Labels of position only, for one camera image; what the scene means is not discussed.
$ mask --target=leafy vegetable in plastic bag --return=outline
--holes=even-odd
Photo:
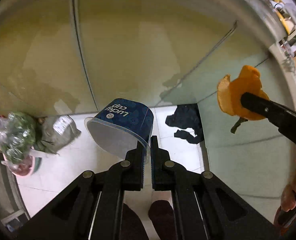
[[[5,127],[6,136],[0,141],[0,148],[7,160],[19,164],[28,155],[36,141],[36,121],[28,114],[11,112]]]

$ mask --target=metal screw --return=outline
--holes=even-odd
[[[173,161],[166,161],[166,162],[164,163],[164,165],[165,165],[166,167],[168,167],[168,168],[172,168],[172,167],[174,166],[174,162],[173,162]]]
[[[92,171],[84,171],[84,173],[82,174],[82,176],[85,179],[91,178],[92,177]]]
[[[128,167],[128,166],[130,165],[130,161],[127,161],[127,160],[122,161],[122,162],[120,163],[120,165],[123,166],[123,167]]]
[[[205,171],[204,173],[202,173],[202,175],[206,178],[206,179],[211,179],[213,177],[213,174],[211,171]]]

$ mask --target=floor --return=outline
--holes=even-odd
[[[177,128],[169,127],[164,122],[172,115],[176,106],[151,108],[154,114],[152,135],[157,135],[159,147],[169,151],[170,158],[182,164],[189,171],[204,171],[199,145],[189,144],[173,133]],[[79,138],[58,152],[58,155],[46,155],[39,170],[30,177],[17,177],[19,189],[30,216],[34,216],[60,191],[85,170],[95,173],[109,169],[120,161],[117,156],[105,152],[96,145],[84,125],[84,119],[95,114],[71,115],[77,128],[81,131]],[[140,192],[126,192],[125,202],[141,218],[150,239],[158,239],[148,210],[152,198],[151,169],[145,167],[144,188]]]

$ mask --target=orange flower-shaped object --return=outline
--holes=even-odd
[[[260,72],[248,65],[243,66],[238,78],[232,82],[230,82],[230,75],[224,76],[217,86],[218,104],[221,111],[252,121],[264,119],[264,116],[244,108],[240,102],[241,96],[246,92],[269,100],[261,88]]]

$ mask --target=beige cabinet door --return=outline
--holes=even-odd
[[[78,54],[69,1],[33,1],[0,21],[0,114],[97,111]]]
[[[115,98],[155,106],[231,28],[176,0],[78,4],[80,40],[99,109]]]

